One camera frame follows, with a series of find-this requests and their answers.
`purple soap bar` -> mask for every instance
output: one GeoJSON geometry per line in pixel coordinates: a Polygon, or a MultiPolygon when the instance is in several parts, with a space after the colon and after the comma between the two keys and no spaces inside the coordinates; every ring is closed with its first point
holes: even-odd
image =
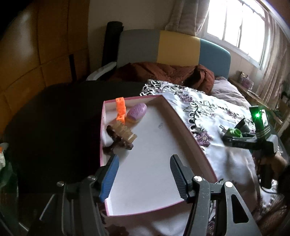
{"type": "Polygon", "coordinates": [[[127,119],[132,122],[138,122],[147,112],[145,103],[138,103],[132,107],[127,113],[127,119]]]}

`wooden desk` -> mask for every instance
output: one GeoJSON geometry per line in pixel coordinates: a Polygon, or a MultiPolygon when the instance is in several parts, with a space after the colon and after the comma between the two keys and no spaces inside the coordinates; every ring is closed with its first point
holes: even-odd
{"type": "Polygon", "coordinates": [[[264,101],[254,95],[253,93],[249,92],[248,89],[246,89],[244,86],[242,86],[240,83],[238,83],[237,81],[233,80],[233,79],[230,79],[229,78],[229,82],[232,84],[232,85],[235,85],[237,87],[237,89],[239,90],[239,92],[245,97],[245,99],[252,105],[252,106],[255,106],[255,105],[259,105],[259,106],[265,106],[268,111],[271,113],[272,117],[274,118],[275,122],[280,126],[282,125],[283,121],[281,121],[277,116],[276,114],[273,112],[273,110],[266,104],[264,103],[264,101]]]}

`ribbed rubber pad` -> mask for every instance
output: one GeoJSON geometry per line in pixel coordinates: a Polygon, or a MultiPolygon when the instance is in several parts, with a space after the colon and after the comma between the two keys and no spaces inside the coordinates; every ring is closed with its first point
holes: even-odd
{"type": "Polygon", "coordinates": [[[173,156],[170,157],[170,169],[173,174],[175,184],[177,186],[180,197],[186,200],[188,198],[187,192],[186,192],[186,181],[173,156]]]}
{"type": "Polygon", "coordinates": [[[118,168],[119,168],[119,157],[115,155],[113,159],[108,161],[107,165],[110,165],[104,179],[101,183],[101,193],[99,198],[101,202],[104,202],[105,199],[109,196],[112,185],[114,183],[118,168]]]}

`silver bolt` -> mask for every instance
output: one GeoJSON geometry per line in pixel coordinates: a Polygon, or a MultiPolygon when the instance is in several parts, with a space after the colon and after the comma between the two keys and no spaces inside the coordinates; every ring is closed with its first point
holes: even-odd
{"type": "Polygon", "coordinates": [[[57,185],[57,187],[62,187],[62,186],[64,186],[64,181],[58,181],[56,183],[56,185],[57,185]]]}
{"type": "Polygon", "coordinates": [[[200,182],[200,181],[202,181],[202,177],[200,177],[200,176],[194,176],[194,179],[197,181],[197,182],[200,182]]]}
{"type": "Polygon", "coordinates": [[[228,187],[228,188],[231,188],[233,186],[233,183],[230,182],[230,181],[226,181],[225,185],[228,187]]]}
{"type": "Polygon", "coordinates": [[[94,180],[96,180],[96,177],[93,176],[93,175],[90,175],[90,176],[88,176],[88,180],[89,181],[94,181],[94,180]]]}

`window pane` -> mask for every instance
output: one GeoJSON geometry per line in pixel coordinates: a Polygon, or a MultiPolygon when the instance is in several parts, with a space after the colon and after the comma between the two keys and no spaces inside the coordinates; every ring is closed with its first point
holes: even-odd
{"type": "Polygon", "coordinates": [[[252,43],[249,50],[249,56],[260,61],[261,54],[263,51],[265,37],[265,22],[256,13],[253,14],[252,20],[252,43]]]}
{"type": "Polygon", "coordinates": [[[256,12],[260,13],[263,17],[265,17],[264,9],[255,0],[244,0],[244,2],[248,4],[251,8],[253,8],[256,12]]]}
{"type": "Polygon", "coordinates": [[[211,0],[209,3],[209,23],[207,32],[222,39],[226,19],[226,0],[211,0]]]}
{"type": "Polygon", "coordinates": [[[240,42],[240,49],[246,54],[249,53],[250,46],[252,43],[252,19],[253,11],[243,4],[243,23],[242,23],[242,36],[240,42]]]}
{"type": "Polygon", "coordinates": [[[228,1],[227,17],[226,17],[226,33],[225,41],[234,46],[238,46],[239,31],[242,24],[242,3],[238,0],[228,1]]]}

